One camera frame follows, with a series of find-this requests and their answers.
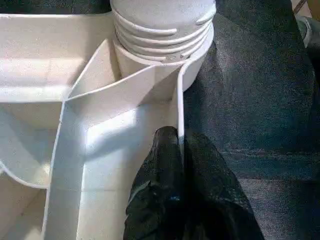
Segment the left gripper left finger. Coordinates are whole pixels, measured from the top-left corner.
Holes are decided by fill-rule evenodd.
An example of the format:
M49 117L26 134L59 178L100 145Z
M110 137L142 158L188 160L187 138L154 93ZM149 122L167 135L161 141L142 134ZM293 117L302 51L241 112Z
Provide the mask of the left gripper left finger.
M178 131L161 127L132 183L123 239L181 240L186 223L184 187Z

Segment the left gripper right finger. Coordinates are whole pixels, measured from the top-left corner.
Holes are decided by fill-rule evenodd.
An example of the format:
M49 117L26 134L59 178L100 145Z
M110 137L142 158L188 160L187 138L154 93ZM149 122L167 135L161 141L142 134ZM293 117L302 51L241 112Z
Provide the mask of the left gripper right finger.
M264 239L237 177L204 134L185 133L184 173L192 239Z

